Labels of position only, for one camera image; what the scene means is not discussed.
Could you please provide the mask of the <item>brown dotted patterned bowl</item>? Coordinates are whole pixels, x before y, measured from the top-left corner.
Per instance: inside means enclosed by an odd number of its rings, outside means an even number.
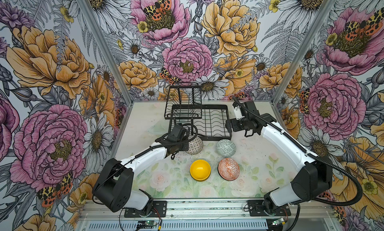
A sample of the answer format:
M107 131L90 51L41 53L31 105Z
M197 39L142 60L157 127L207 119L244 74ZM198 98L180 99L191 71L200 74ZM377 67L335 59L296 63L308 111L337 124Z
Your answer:
M187 154L196 155L199 154L204 148L204 143L200 137L196 137L189 142L188 149L186 150Z

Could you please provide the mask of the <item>green patterned bowl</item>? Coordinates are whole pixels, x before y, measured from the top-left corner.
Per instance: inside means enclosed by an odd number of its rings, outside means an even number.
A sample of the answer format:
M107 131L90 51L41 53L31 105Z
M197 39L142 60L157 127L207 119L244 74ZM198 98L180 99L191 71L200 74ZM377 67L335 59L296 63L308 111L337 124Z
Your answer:
M228 158L232 157L236 153L237 148L231 140L222 139L218 141L216 145L216 151L219 155Z

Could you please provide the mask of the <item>yellow bowl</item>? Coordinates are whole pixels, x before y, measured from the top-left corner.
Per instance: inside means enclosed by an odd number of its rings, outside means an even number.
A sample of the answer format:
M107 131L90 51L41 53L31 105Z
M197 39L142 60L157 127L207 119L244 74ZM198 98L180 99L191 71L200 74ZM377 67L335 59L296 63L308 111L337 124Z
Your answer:
M211 175L211 166L205 160L196 160L190 166L190 175L195 181L204 182Z

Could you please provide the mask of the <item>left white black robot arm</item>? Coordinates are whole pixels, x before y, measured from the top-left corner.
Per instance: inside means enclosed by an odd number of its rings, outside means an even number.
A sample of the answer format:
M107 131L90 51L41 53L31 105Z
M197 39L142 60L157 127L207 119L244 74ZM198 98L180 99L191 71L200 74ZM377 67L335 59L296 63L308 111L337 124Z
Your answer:
M150 215L155 211L154 199L145 191L133 190L135 177L159 161L187 150L197 136L195 125L177 123L142 152L122 160L111 158L93 187L93 199L98 199L113 213L129 209L140 216Z

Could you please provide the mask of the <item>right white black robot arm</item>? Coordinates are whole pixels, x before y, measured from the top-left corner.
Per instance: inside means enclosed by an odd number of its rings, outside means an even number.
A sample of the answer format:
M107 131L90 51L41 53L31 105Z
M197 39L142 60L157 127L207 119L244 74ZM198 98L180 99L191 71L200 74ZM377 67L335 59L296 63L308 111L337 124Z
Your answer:
M229 131L244 131L245 137L257 134L276 147L297 171L287 185L264 196L263 210L268 215L288 204L300 204L317 198L332 186L333 168L327 159L297 142L270 114L260 114L253 101L233 99L235 117L226 122Z

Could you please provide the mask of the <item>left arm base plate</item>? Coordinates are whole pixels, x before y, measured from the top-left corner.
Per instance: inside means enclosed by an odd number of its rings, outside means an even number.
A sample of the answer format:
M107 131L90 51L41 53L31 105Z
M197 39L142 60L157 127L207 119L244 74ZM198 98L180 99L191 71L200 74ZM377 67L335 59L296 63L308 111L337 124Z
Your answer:
M154 200L144 207L143 210L126 208L125 218L164 218L167 213L167 201Z

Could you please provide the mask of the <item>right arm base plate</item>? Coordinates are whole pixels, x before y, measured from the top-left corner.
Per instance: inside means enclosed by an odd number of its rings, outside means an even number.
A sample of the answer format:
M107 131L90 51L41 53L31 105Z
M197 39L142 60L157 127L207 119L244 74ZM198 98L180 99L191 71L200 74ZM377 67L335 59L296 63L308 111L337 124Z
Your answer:
M274 203L265 200L248 200L245 208L251 217L291 216L288 205L277 207Z

